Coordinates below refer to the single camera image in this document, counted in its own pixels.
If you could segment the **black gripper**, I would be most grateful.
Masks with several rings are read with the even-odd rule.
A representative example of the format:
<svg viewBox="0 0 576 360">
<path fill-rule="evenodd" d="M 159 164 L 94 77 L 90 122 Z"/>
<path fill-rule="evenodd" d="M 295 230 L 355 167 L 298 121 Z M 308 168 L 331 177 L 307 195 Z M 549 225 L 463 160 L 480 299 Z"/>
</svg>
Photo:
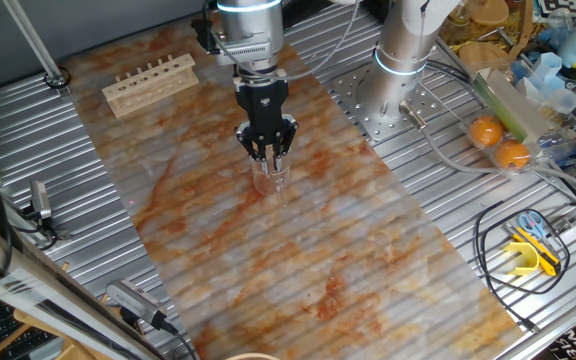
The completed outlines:
<svg viewBox="0 0 576 360">
<path fill-rule="evenodd" d="M 237 103 L 247 114 L 247 122 L 236 129 L 235 136 L 249 157 L 260 165 L 262 172 L 270 173 L 266 154 L 266 138 L 272 138 L 272 165 L 276 173 L 282 171 L 283 158 L 289 153 L 298 123 L 292 115 L 282 114 L 288 97 L 286 81 L 260 81 L 234 77 Z"/>
</svg>

